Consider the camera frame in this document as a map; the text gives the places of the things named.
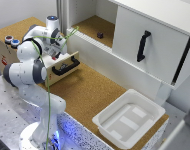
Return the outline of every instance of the robotic arm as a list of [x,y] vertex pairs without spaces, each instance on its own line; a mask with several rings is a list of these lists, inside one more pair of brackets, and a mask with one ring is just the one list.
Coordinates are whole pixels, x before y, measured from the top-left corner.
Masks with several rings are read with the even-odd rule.
[[[67,52],[66,39],[59,32],[58,18],[49,16],[46,19],[46,27],[31,26],[22,41],[22,44],[17,47],[17,57],[20,63],[7,65],[4,68],[3,76],[7,82],[19,89],[19,95],[24,101],[42,108],[39,125],[29,138],[29,141],[32,141],[29,147],[32,147],[33,150],[44,150],[48,132],[49,96],[44,89],[37,85],[43,83],[47,76],[46,68],[39,60],[39,53],[42,55],[44,52],[53,59],[57,59],[60,54]],[[64,112],[66,102],[53,94],[50,94],[50,100],[51,117],[48,148],[49,150],[61,150],[62,142],[58,134],[57,114]]]

